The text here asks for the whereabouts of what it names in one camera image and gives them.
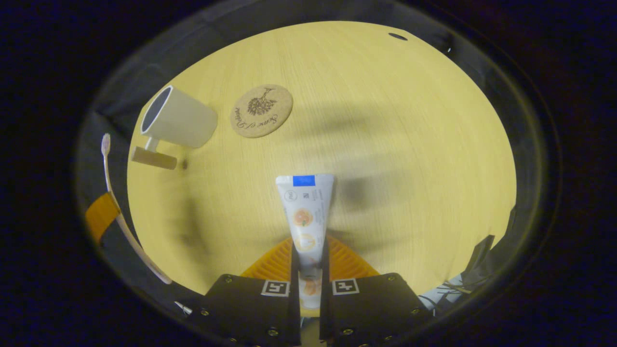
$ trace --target wood grain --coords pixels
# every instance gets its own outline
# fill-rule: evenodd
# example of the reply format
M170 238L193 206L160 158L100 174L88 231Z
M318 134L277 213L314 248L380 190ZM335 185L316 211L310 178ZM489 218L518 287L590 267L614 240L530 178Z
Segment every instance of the wood grain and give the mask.
M464 270L488 234L503 237L516 198L505 130L463 71L405 31L280 28L170 83L212 107L219 126L198 149L160 142L186 169L129 161L127 185L143 248L181 285L205 293L289 236L279 175L334 174L328 233L418 294ZM269 135L239 136L228 120L235 101L267 83L291 92L291 115ZM146 140L136 127L131 147Z

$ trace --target orange ribbed part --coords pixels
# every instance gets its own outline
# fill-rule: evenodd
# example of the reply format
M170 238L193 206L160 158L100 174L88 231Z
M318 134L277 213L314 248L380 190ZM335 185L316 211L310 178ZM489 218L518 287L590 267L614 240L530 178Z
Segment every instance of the orange ribbed part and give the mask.
M328 237L330 248L330 282L343 278L377 276L379 272L343 242Z
M274 246L240 276L261 280L289 281L291 278L291 244L290 237Z
M340 280L342 278L362 278L377 276L379 272L369 265L351 248L339 240L328 237L330 278ZM242 273L243 277L259 278L262 280L289 281L291 278L291 237L269 250L255 264L251 265Z

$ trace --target orange fruit illustration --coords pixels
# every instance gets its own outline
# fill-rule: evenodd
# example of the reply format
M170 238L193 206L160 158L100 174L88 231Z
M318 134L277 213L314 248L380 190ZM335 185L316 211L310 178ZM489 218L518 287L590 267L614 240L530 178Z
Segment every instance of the orange fruit illustration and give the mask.
M321 280L307 280L307 284L304 286L304 294L315 295L317 289L321 289Z
M308 227L313 222L313 215L307 209L299 209L294 213L294 224L298 227Z

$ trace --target black cable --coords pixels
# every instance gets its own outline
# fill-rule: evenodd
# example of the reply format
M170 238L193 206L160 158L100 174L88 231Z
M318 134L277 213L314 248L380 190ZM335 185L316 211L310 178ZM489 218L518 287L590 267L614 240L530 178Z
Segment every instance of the black cable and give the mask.
M438 291L437 294L444 294L445 296L450 294L465 294L461 291Z
M446 288L442 288L442 287L440 287L440 286L439 286L439 287L437 287L437 289L442 289L442 290L456 290L456 291L460 291L460 290L456 289L456 287L455 287L455 286L447 286L447 285L445 285L445 286L446 286Z
M467 294L470 294L470 293L471 293L471 290L469 290L469 289L465 289L465 288L463 288L462 286L453 285L453 284L451 284L451 283L444 283L444 285L445 285L446 287L448 287L448 289L451 289L451 290L456 290L456 291L459 291L459 292L461 292L461 293L467 293Z
M431 302L431 304L433 304L433 307L437 308L437 303L435 303L435 301L431 300L430 298L425 297L424 295L418 295L419 298L424 298L427 299L428 301Z
M479 283L481 283L481 282L485 282L486 280L488 280L488 279L489 279L489 278L491 278L492 276L493 276L493 274L490 274L490 275L488 275L488 276L486 276L486 277L484 277L484 278L482 278L482 279L480 279L480 280L478 280L478 281L471 282L471 283L467 283L467 284L462 284L462 283L461 283L461 284L459 284L459 285L454 285L454 284L452 284L452 283L447 284L447 283L445 283L445 282L444 282L444 283L442 283L442 285L447 286L447 287L448 287L448 289L452 289L452 290L458 290L457 288L463 288L463 289L465 289L465 290L469 290L469 289L466 289L465 287L466 287L466 286L473 286L473 285L479 284Z

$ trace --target white toothpaste tube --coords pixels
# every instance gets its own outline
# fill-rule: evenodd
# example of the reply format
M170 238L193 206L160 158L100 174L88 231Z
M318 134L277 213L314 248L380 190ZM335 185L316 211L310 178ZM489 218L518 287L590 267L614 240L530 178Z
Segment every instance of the white toothpaste tube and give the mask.
M334 175L279 176L278 192L298 250L300 276L317 278Z
M307 309L318 309L321 303L321 270L317 271L317 278L298 277L300 289L300 303Z

